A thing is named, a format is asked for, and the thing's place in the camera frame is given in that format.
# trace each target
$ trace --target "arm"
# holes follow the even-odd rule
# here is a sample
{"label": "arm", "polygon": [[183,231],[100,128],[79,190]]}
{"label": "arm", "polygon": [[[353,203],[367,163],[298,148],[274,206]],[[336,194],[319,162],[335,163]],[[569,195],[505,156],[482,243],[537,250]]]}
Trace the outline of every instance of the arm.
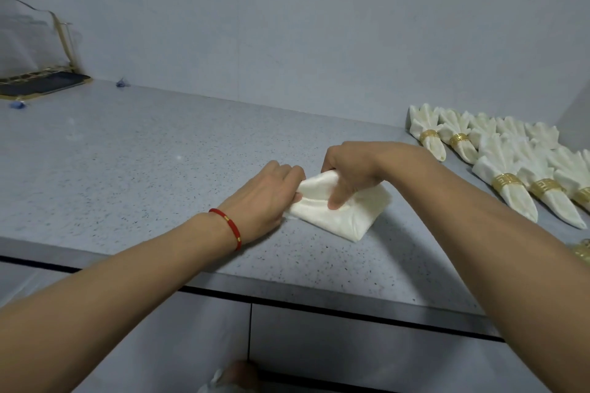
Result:
{"label": "arm", "polygon": [[[270,162],[223,202],[244,243],[280,224],[303,170]],[[0,390],[67,392],[236,239],[221,216],[186,223],[0,309]]]}
{"label": "arm", "polygon": [[439,242],[506,342],[555,392],[590,385],[590,270],[553,235],[404,143],[346,142],[322,171],[341,182],[329,207],[387,180]]}

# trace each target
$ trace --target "gold napkin ring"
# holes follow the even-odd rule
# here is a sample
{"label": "gold napkin ring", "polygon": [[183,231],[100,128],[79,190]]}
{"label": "gold napkin ring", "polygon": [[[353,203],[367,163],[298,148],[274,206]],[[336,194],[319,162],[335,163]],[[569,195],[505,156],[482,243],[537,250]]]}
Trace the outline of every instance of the gold napkin ring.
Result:
{"label": "gold napkin ring", "polygon": [[426,137],[439,137],[439,133],[434,129],[425,130],[422,134],[420,134],[420,138],[418,139],[418,141],[422,143],[422,146],[424,146],[424,140],[426,140]]}
{"label": "gold napkin ring", "polygon": [[491,187],[498,193],[503,187],[510,184],[524,185],[520,179],[512,173],[504,173],[494,177],[491,181]]}
{"label": "gold napkin ring", "polygon": [[565,188],[563,188],[559,182],[553,179],[541,179],[531,183],[529,187],[529,191],[533,193],[538,199],[541,199],[546,192],[552,189],[560,189],[561,191],[565,192]]}
{"label": "gold napkin ring", "polygon": [[580,205],[590,204],[590,187],[582,188],[572,197]]}
{"label": "gold napkin ring", "polygon": [[465,134],[455,134],[449,140],[449,144],[454,149],[454,148],[457,147],[457,145],[459,144],[459,142],[462,142],[463,140],[469,141],[469,138]]}
{"label": "gold napkin ring", "polygon": [[590,239],[582,240],[577,246],[573,246],[572,252],[586,263],[590,264]]}

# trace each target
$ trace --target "red bracelet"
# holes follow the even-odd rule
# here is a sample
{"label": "red bracelet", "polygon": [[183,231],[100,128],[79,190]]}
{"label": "red bracelet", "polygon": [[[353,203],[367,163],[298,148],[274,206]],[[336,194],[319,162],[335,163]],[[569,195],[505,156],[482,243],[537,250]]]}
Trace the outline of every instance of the red bracelet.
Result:
{"label": "red bracelet", "polygon": [[227,215],[221,211],[221,210],[217,210],[217,208],[212,208],[209,210],[209,213],[217,213],[219,216],[221,216],[222,218],[224,218],[227,221],[227,225],[230,226],[231,231],[234,233],[235,238],[238,240],[238,247],[236,247],[236,250],[239,250],[240,247],[242,246],[242,238],[240,236],[240,231],[238,230],[238,227],[234,224],[234,222],[227,217]]}

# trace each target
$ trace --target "countertop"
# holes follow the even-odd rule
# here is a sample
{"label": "countertop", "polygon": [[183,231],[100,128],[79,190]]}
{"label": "countertop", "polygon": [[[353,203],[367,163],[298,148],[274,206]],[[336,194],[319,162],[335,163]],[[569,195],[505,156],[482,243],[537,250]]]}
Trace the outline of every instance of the countertop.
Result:
{"label": "countertop", "polygon": [[[417,143],[402,128],[103,81],[32,100],[21,111],[6,104],[0,105],[0,255],[62,262],[67,255],[88,263],[164,233],[218,205],[269,160],[299,164],[312,176],[326,149],[345,140]],[[444,165],[491,192],[447,154]],[[287,220],[196,283],[456,322],[450,327],[463,328],[457,323],[465,320],[488,326],[430,232],[387,188],[394,202],[358,243]],[[539,224],[564,242],[588,236],[537,207]]]}

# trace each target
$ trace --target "cabinet door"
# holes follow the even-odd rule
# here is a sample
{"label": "cabinet door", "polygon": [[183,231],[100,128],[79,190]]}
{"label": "cabinet door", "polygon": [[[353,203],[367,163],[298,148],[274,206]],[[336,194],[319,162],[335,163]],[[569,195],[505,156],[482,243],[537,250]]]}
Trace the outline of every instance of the cabinet door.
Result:
{"label": "cabinet door", "polygon": [[[66,276],[0,264],[4,302]],[[247,358],[249,327],[249,303],[177,292],[131,331],[76,392],[196,392],[216,369]]]}
{"label": "cabinet door", "polygon": [[506,344],[269,306],[253,305],[250,358],[399,393],[548,392]]}

